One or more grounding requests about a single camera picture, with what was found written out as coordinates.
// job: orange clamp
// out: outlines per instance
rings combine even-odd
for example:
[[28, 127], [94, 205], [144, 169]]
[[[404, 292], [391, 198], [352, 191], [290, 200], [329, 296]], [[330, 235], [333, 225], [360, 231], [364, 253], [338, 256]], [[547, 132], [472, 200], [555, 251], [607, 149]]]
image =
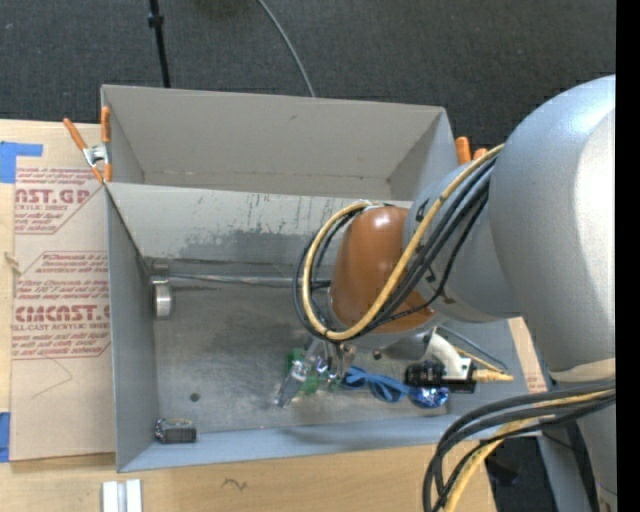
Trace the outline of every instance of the orange clamp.
[[458, 156], [459, 165], [471, 161], [471, 147], [467, 137], [458, 137], [456, 139], [456, 155]]

